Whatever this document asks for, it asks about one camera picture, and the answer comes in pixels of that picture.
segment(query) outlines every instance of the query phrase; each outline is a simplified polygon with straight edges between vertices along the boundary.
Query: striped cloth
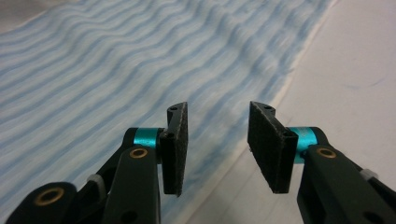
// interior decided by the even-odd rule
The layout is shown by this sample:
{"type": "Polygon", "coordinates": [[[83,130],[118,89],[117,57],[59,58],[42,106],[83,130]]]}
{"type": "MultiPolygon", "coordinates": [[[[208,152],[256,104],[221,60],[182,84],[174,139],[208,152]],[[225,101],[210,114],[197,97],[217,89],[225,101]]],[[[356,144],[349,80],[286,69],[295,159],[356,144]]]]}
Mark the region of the striped cloth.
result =
{"type": "Polygon", "coordinates": [[[0,222],[41,185],[80,188],[129,127],[166,127],[187,101],[184,193],[162,196],[163,222],[185,222],[330,2],[83,0],[1,34],[0,222]]]}

